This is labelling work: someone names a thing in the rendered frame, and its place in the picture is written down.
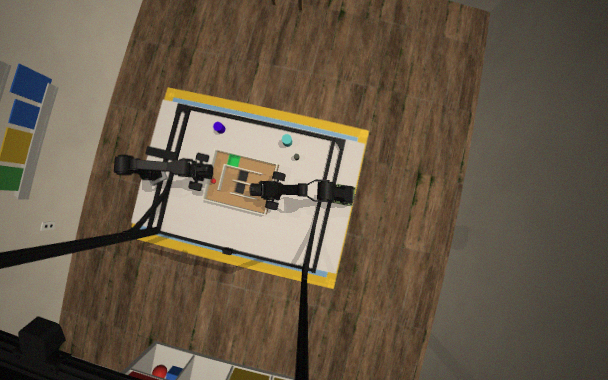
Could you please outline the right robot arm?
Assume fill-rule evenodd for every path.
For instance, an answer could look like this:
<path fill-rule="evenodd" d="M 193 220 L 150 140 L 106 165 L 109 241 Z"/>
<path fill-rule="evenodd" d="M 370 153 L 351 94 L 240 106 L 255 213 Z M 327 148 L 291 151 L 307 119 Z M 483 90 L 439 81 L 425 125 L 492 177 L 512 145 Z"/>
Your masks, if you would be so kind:
<path fill-rule="evenodd" d="M 317 200 L 307 195 L 308 185 L 315 181 L 318 181 Z M 343 190 L 339 190 L 339 188 Z M 281 183 L 275 183 L 275 181 L 260 181 L 259 184 L 251 183 L 249 191 L 250 196 L 261 196 L 261 198 L 264 198 L 263 200 L 273 200 L 281 195 L 297 195 L 308 197 L 312 201 L 314 200 L 314 202 L 329 202 L 329 200 L 333 201 L 334 197 L 335 201 L 340 201 L 342 204 L 353 203 L 353 186 L 341 185 L 334 187 L 334 183 L 330 182 L 330 180 L 315 179 L 309 183 L 298 183 L 298 185 L 282 185 Z"/>

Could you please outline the purple cylinder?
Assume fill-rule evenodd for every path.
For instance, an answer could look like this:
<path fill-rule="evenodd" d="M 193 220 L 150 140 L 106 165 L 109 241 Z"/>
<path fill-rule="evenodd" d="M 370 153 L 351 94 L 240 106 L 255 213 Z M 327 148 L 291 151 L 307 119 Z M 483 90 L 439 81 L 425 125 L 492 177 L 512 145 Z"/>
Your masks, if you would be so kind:
<path fill-rule="evenodd" d="M 225 126 L 220 122 L 215 122 L 213 128 L 220 134 L 224 133 L 226 130 Z"/>

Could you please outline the teal cylinder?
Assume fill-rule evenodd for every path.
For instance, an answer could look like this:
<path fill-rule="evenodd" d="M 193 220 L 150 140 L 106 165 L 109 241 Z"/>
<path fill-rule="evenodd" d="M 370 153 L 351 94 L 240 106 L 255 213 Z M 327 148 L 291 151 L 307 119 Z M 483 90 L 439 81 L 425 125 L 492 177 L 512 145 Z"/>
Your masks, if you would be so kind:
<path fill-rule="evenodd" d="M 289 147 L 292 145 L 292 137 L 289 134 L 285 134 L 282 136 L 282 142 L 284 144 L 284 146 Z"/>

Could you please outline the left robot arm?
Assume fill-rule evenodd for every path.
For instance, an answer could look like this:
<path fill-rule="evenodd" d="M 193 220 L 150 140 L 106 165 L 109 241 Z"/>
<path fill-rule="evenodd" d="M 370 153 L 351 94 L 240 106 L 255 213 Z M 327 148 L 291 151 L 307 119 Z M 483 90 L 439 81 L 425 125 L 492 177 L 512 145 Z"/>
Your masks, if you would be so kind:
<path fill-rule="evenodd" d="M 192 165 L 188 161 L 191 161 Z M 150 169 L 155 170 L 156 174 L 154 174 L 154 171 L 145 171 Z M 140 178 L 144 178 L 142 180 L 155 181 L 161 178 L 162 174 L 158 171 L 171 172 L 174 175 L 178 175 L 178 177 L 196 178 L 197 175 L 201 179 L 212 179 L 213 169 L 212 164 L 197 164 L 197 161 L 188 158 L 162 162 L 140 160 L 123 154 L 115 156 L 114 159 L 114 173 L 117 173 L 117 175 L 132 175 L 135 171 L 136 173 L 145 173 L 146 175 L 140 175 Z"/>

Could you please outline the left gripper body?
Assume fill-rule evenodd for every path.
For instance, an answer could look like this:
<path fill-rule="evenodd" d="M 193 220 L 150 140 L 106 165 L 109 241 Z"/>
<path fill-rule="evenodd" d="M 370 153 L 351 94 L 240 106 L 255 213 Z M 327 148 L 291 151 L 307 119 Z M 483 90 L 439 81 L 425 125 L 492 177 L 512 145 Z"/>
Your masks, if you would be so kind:
<path fill-rule="evenodd" d="M 204 164 L 203 162 L 208 163 L 208 161 L 209 161 L 209 157 L 210 157 L 210 156 L 209 156 L 209 155 L 207 155 L 207 154 L 203 154 L 203 153 L 197 153 L 197 154 L 196 154 L 196 158 L 195 158 L 195 160 L 198 160 L 198 161 L 199 161 L 199 163 L 197 163 L 197 164 Z M 193 180 L 195 180 L 195 182 L 190 181 L 190 182 L 189 182 L 189 186 L 188 186 L 188 188 L 189 188 L 189 189 L 192 189 L 192 190 L 196 190 L 196 191 L 201 191 L 201 189 L 202 189 L 202 184 L 201 184 L 201 183 L 198 183 L 198 181 L 201 181 L 202 179 L 201 179 L 201 178 L 198 178 L 198 176 L 196 175 L 196 178 L 193 178 Z"/>

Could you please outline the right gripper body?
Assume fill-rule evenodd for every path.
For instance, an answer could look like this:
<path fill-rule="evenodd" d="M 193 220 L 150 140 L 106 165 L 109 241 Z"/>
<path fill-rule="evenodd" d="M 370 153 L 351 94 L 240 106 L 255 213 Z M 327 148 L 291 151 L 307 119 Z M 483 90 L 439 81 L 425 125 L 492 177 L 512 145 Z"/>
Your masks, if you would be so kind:
<path fill-rule="evenodd" d="M 285 181 L 285 177 L 286 177 L 286 175 L 284 173 L 274 171 L 272 179 L 277 180 L 275 183 L 281 183 L 279 181 Z M 272 201 L 266 200 L 265 207 L 268 209 L 277 210 L 279 203 L 274 202 L 274 200 L 278 200 L 278 199 L 279 199 L 279 197 L 275 197 L 275 199 L 273 199 Z"/>

